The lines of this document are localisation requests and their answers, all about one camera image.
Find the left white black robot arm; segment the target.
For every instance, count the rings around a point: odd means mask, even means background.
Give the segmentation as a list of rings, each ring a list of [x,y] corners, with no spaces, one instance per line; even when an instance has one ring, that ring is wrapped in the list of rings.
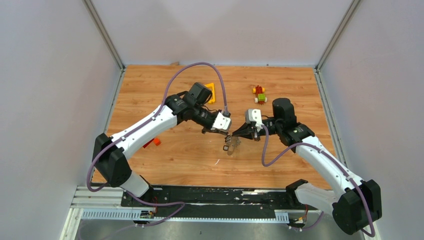
[[[196,82],[190,90],[166,97],[163,105],[129,128],[112,136],[100,134],[94,143],[93,166],[111,187],[130,192],[140,206],[149,206],[153,201],[151,185],[131,170],[128,160],[159,134],[182,122],[195,122],[203,133],[228,135],[230,114],[205,107],[211,95],[209,88]]]

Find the metal keyring with keys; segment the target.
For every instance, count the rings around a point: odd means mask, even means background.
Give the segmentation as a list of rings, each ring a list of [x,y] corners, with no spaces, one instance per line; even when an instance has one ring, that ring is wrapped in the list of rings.
[[[228,146],[233,145],[237,142],[237,138],[233,135],[227,135],[224,140],[225,144]]]

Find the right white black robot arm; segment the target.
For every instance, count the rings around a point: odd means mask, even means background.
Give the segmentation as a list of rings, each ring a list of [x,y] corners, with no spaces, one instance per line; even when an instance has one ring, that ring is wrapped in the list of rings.
[[[374,222],[382,217],[381,188],[373,179],[364,180],[336,159],[315,133],[297,121],[294,105],[288,98],[272,101],[271,117],[263,117],[260,109],[245,112],[245,123],[232,138],[260,141],[264,137],[261,164],[270,167],[288,151],[307,161],[330,185],[324,190],[304,179],[288,185],[286,204],[292,209],[312,206],[322,214],[332,215],[346,234],[362,231],[376,236]]]

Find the grey metal carabiner plate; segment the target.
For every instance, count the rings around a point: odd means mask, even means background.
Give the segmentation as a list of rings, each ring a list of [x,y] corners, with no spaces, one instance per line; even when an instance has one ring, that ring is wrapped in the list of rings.
[[[226,151],[227,155],[231,156],[234,153],[235,149],[240,145],[240,143],[241,143],[241,141],[240,141],[239,137],[236,136],[236,143],[235,144],[232,144],[232,145],[226,145],[225,144],[225,146],[228,146],[228,151]]]

